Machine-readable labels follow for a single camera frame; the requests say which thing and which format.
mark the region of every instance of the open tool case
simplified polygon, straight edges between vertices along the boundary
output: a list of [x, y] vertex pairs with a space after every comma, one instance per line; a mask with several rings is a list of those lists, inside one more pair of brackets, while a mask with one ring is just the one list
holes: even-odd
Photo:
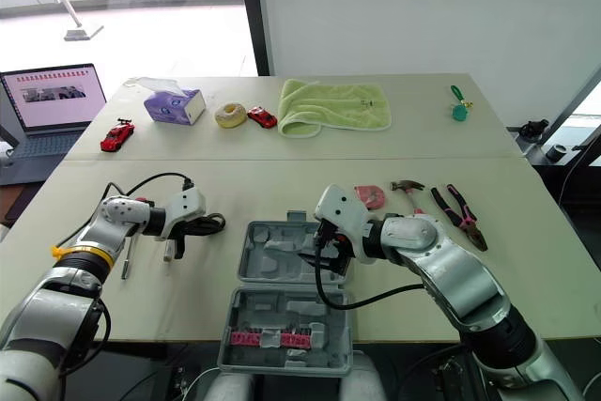
[[[339, 378], [352, 366], [352, 335], [347, 311], [321, 302], [315, 270], [299, 254], [315, 255], [304, 211], [288, 212], [288, 221], [248, 225], [239, 278], [232, 295], [218, 364], [224, 371]], [[337, 254], [326, 247], [324, 257]], [[322, 270], [332, 301], [346, 303], [338, 286], [345, 281]]]

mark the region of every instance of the laptop keyboard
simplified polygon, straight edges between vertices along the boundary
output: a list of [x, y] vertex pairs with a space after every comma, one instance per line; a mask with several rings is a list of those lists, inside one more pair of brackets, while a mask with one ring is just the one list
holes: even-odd
[[66, 154], [80, 137], [79, 133], [49, 135], [40, 138], [29, 138], [17, 146], [11, 159], [26, 159], [45, 155]]

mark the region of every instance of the red toy car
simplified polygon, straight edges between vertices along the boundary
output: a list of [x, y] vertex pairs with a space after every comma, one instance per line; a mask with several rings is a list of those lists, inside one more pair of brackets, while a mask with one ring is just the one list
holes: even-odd
[[106, 138], [100, 141], [100, 149], [104, 152], [117, 152], [121, 145], [125, 143], [130, 135], [133, 134], [135, 126], [131, 124], [131, 119], [118, 119], [119, 124], [113, 127], [106, 134]]
[[278, 123], [277, 118], [263, 107], [254, 107], [248, 111], [247, 116], [259, 123], [263, 129], [271, 129]]

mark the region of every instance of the white table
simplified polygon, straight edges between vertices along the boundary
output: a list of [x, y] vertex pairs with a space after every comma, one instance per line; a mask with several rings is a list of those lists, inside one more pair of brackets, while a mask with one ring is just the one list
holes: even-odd
[[[220, 339], [232, 290], [239, 285], [236, 273], [248, 222], [284, 220], [289, 209], [305, 209], [311, 215], [323, 189], [333, 182], [347, 189], [356, 184], [387, 187], [399, 178], [439, 188], [455, 184], [479, 218], [487, 253], [476, 251], [451, 226], [430, 193], [417, 193], [416, 198], [426, 212], [443, 221], [452, 239], [484, 260], [545, 338], [601, 332], [599, 271], [521, 158], [63, 162], [1, 245], [0, 317], [51, 267], [50, 246], [87, 217], [108, 180], [127, 188], [167, 170], [192, 177], [207, 196], [209, 211], [225, 215], [227, 227], [211, 237], [188, 238], [184, 259], [171, 264], [162, 262], [162, 243], [141, 237], [130, 278], [120, 280], [121, 257], [104, 288], [113, 340]], [[291, 185], [299, 188], [291, 190]], [[160, 204], [179, 188], [179, 179], [157, 180], [139, 194]], [[386, 193], [382, 215], [410, 213], [402, 193]], [[354, 262], [347, 289], [360, 300], [416, 281], [407, 269], [388, 262]], [[378, 302], [360, 309], [354, 318], [354, 336], [361, 341], [457, 339], [424, 292]]]
[[[386, 94], [393, 124], [386, 131], [355, 132], [323, 128], [315, 138], [290, 139], [251, 121], [225, 130], [215, 111], [228, 102], [262, 105], [277, 115], [284, 78], [186, 78], [182, 87], [200, 88], [207, 110], [193, 126], [154, 122], [144, 108], [150, 91], [121, 87], [67, 160], [329, 160], [447, 157], [518, 157], [519, 148], [468, 74], [319, 77], [323, 84], [375, 83]], [[470, 117], [457, 122], [451, 85], [472, 101]], [[100, 151], [100, 140], [118, 117], [133, 119], [135, 134], [116, 154]]]

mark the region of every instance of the whiteboard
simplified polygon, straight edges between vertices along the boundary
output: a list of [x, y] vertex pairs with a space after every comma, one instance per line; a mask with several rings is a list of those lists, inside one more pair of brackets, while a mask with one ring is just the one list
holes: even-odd
[[468, 72], [506, 126], [601, 65], [601, 0], [261, 0], [272, 75]]

